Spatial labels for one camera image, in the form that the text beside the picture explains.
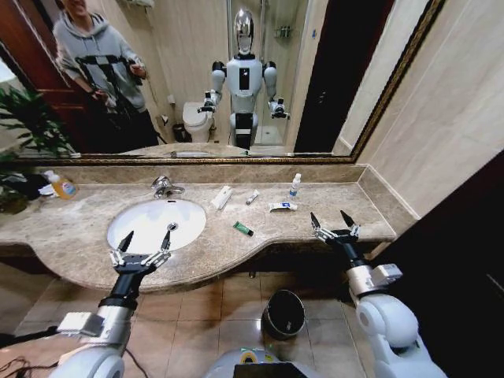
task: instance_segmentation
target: small bottle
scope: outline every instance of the small bottle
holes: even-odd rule
[[[301,173],[296,173],[292,180],[291,190],[289,191],[289,199],[294,199],[298,194],[299,185],[301,185]]]
[[[47,179],[54,188],[54,191],[63,199],[70,199],[77,194],[77,187],[67,179],[58,176],[54,171],[45,171]]]

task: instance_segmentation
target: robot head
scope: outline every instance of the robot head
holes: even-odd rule
[[[254,41],[254,20],[247,9],[240,9],[235,17],[235,37],[240,55],[248,55]]]

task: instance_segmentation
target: trash can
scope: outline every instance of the trash can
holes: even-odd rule
[[[191,134],[189,134],[183,124],[173,125],[173,136],[177,142],[190,142]]]
[[[305,308],[301,299],[289,290],[278,290],[262,313],[262,326],[277,340],[295,336],[305,325]]]

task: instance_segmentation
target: hand soap bottle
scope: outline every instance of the hand soap bottle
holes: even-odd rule
[[[77,186],[69,180],[61,178],[54,171],[45,171],[47,179],[54,188],[54,191],[63,199],[70,199],[77,194]]]

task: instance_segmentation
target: green toothpaste tube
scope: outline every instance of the green toothpaste tube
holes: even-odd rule
[[[239,222],[236,222],[233,227],[245,235],[252,236],[254,234],[254,232],[252,230],[248,229],[246,226],[244,226],[243,224],[241,224]]]

